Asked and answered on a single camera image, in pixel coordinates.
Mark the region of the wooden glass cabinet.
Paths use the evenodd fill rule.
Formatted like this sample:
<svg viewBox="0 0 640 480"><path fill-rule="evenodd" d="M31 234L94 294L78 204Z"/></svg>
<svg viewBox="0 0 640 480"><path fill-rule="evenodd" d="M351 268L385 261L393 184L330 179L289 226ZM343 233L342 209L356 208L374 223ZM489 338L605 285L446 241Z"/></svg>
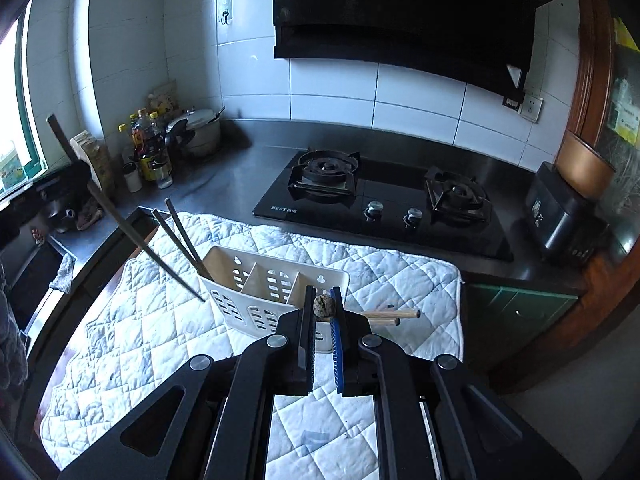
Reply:
<svg viewBox="0 0 640 480"><path fill-rule="evenodd" d="M574 358L639 303L639 133L617 118L639 106L639 25L620 0L578 0L578 73L556 158L598 191L610 228L582 269L587 290L538 342L548 358Z"/></svg>

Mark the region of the white plastic utensil holder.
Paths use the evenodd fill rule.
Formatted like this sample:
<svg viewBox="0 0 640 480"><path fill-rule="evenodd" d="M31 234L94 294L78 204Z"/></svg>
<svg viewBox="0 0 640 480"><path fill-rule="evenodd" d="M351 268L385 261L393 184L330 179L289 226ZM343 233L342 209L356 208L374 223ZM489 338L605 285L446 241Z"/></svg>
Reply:
<svg viewBox="0 0 640 480"><path fill-rule="evenodd" d="M318 295L337 287L346 294L349 275L254 252L214 246L203 258L200 277L224 318L224 324L247 336L273 334L281 315L304 306L306 288Z"/></svg>

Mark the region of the black range hood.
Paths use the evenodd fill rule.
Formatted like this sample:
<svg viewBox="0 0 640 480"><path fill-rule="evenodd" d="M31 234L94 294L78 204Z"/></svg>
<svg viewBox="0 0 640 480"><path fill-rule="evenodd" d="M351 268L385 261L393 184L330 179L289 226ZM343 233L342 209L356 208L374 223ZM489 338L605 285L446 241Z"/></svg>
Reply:
<svg viewBox="0 0 640 480"><path fill-rule="evenodd" d="M518 108L536 11L553 0L273 0L278 58L336 58L422 70Z"/></svg>

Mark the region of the dark soy sauce bottle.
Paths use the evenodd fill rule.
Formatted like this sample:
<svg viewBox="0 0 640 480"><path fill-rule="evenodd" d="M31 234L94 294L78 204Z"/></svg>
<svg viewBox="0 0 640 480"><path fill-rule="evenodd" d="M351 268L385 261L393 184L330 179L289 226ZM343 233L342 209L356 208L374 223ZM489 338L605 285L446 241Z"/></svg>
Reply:
<svg viewBox="0 0 640 480"><path fill-rule="evenodd" d="M149 114L145 108L138 110L131 128L134 159L146 182L155 182L163 169L170 174L170 161L166 150L165 133L157 123L157 114Z"/></svg>

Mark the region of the wall hook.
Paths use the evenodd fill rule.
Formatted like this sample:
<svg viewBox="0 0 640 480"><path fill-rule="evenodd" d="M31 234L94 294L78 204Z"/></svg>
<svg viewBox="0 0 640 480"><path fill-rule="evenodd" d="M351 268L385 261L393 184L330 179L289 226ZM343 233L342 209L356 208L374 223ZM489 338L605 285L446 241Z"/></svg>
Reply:
<svg viewBox="0 0 640 480"><path fill-rule="evenodd" d="M222 26L228 26L233 18L233 0L217 0L218 21Z"/></svg>

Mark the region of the black gas stove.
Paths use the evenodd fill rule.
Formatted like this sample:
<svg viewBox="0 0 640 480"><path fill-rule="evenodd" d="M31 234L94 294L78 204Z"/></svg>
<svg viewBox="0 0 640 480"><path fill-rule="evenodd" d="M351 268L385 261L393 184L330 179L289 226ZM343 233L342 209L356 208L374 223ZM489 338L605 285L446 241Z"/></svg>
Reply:
<svg viewBox="0 0 640 480"><path fill-rule="evenodd" d="M512 250L474 178L363 158L296 154L253 209L260 218L510 262Z"/></svg>

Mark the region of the wooden chopstick crossing under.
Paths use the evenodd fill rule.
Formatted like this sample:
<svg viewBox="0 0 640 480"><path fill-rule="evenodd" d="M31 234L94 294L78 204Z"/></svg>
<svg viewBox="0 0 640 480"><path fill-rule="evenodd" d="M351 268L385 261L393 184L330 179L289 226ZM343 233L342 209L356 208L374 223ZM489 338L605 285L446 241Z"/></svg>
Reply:
<svg viewBox="0 0 640 480"><path fill-rule="evenodd" d="M203 260L200 258L192 244L186 229L183 227L182 222L178 217L178 214L176 214L172 209L169 211L169 217L172 222L174 222L174 226L170 226L165 217L157 209L152 210L152 216L169 236L174 245L183 253L186 260L188 260L194 269L198 271L198 274L204 276L204 278L212 278L208 273Z"/></svg>

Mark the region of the white quilted cloth mat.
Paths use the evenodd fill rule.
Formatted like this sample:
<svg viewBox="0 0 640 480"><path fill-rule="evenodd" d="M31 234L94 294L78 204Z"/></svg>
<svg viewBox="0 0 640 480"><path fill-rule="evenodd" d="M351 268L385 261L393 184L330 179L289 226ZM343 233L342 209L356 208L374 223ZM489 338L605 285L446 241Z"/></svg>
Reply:
<svg viewBox="0 0 640 480"><path fill-rule="evenodd" d="M213 214L182 214L199 252L226 246L344 271L352 311L393 307L419 312L384 330L422 359L462 356L460 271L451 263L391 249L349 245L250 226ZM126 263L114 295L74 333L75 355L53 388L40 438L53 463L68 466L166 378L198 354L222 360L250 337L224 324L217 307L191 296L198 277L165 234L149 254ZM332 358L314 360L314 390L274 401L266 475L270 479L374 479L378 476L373 405L335 388Z"/></svg>

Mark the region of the copper coloured pot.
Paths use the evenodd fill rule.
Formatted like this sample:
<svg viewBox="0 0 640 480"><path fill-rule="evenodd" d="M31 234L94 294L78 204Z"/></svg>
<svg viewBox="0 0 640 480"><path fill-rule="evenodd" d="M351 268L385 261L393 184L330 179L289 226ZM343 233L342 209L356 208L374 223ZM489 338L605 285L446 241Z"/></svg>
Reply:
<svg viewBox="0 0 640 480"><path fill-rule="evenodd" d="M586 200L600 200L616 170L576 134L564 134L555 159L561 177Z"/></svg>

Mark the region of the grey dish rag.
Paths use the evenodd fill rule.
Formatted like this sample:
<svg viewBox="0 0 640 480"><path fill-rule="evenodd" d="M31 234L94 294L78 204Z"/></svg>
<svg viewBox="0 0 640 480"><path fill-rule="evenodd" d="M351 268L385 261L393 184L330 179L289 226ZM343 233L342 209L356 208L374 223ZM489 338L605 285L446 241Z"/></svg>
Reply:
<svg viewBox="0 0 640 480"><path fill-rule="evenodd" d="M69 294L73 287L75 258L72 255L66 254L60 266L58 267L58 273L55 278L50 281L49 288L62 292L63 294Z"/></svg>

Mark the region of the round wooden cutting board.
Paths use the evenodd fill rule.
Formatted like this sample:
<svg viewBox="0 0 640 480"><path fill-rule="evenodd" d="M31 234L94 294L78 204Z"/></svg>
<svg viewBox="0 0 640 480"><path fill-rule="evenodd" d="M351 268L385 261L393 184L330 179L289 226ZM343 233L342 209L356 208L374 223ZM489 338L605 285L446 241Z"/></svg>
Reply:
<svg viewBox="0 0 640 480"><path fill-rule="evenodd" d="M70 139L70 146L76 156L89 165L91 179L96 186L105 195L112 196L115 192L115 179L104 142L84 130Z"/></svg>

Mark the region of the small white jar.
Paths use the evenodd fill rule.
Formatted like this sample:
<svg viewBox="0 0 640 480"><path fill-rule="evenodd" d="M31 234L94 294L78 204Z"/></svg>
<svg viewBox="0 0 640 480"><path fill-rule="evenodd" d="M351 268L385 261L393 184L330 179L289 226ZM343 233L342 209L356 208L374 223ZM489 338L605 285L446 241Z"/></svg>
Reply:
<svg viewBox="0 0 640 480"><path fill-rule="evenodd" d="M126 187L130 193L137 193L142 190L139 170L134 162L126 162L126 164L122 165L122 175L124 176Z"/></svg>

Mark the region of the wall power socket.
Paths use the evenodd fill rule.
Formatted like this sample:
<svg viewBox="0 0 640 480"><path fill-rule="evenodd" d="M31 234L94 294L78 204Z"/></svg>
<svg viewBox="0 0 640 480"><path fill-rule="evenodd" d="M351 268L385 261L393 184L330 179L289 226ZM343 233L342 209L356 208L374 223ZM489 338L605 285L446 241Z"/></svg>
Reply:
<svg viewBox="0 0 640 480"><path fill-rule="evenodd" d="M520 107L521 118L536 124L538 122L542 106L544 105L544 99L540 96L533 96L530 93L526 93L523 99L523 103Z"/></svg>

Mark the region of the metal cooking pot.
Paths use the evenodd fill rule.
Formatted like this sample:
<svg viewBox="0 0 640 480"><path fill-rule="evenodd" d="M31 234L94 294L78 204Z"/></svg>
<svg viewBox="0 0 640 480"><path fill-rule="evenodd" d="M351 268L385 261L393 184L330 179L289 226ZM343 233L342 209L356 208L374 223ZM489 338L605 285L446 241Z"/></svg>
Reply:
<svg viewBox="0 0 640 480"><path fill-rule="evenodd" d="M201 159L213 154L220 141L220 118L224 110L189 110L166 129L165 144L185 158Z"/></svg>

